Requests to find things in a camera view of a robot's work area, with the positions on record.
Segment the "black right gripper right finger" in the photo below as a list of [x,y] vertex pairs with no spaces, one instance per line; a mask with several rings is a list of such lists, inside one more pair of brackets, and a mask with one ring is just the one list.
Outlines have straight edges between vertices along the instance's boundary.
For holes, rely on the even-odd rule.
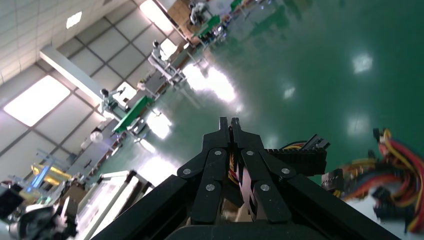
[[233,161],[242,199],[253,221],[288,223],[292,214],[278,185],[296,171],[269,154],[258,134],[242,130],[237,117],[231,119]]

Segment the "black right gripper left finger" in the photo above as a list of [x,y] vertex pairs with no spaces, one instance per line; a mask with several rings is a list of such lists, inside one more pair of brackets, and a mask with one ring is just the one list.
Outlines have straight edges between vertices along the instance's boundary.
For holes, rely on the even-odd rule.
[[228,179],[229,148],[228,119],[220,117],[218,130],[203,135],[200,153],[177,170],[177,176],[188,182],[192,225],[213,225],[218,218]]

